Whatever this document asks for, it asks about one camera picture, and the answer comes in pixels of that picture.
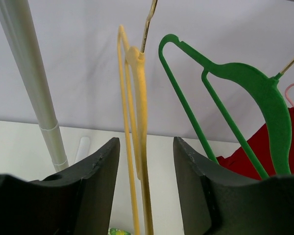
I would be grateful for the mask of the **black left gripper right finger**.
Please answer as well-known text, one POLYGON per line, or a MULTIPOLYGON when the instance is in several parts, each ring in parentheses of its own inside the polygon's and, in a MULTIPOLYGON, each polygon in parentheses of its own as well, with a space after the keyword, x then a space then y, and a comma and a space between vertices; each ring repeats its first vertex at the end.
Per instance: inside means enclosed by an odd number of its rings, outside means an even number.
POLYGON ((187 235, 294 235, 294 175, 255 180, 196 152, 182 138, 173 157, 187 235))

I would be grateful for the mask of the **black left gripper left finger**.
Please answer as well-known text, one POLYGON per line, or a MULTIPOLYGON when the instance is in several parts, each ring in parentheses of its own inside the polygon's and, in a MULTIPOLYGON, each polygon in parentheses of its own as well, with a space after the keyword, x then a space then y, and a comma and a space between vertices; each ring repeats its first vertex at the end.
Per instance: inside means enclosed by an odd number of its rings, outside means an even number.
POLYGON ((120 140, 39 181, 0 174, 0 235, 108 233, 120 140))

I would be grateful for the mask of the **lemon print skirt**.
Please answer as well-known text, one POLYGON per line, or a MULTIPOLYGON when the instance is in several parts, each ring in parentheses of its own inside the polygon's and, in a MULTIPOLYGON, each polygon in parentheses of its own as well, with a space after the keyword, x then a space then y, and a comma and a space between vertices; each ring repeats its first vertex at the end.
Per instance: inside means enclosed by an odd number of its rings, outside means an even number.
POLYGON ((108 235, 131 235, 131 233, 117 228, 109 228, 108 235))

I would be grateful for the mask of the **yellow clothes hanger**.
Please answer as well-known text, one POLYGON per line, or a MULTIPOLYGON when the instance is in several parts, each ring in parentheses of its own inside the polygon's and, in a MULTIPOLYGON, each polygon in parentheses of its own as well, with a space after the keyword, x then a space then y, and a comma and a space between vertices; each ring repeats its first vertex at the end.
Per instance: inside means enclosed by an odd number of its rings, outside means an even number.
POLYGON ((123 25, 118 28, 117 53, 122 97, 123 125, 134 233, 140 234, 135 179, 141 183, 145 233, 154 233, 147 167, 147 86, 145 47, 157 1, 152 1, 141 48, 130 46, 123 25))

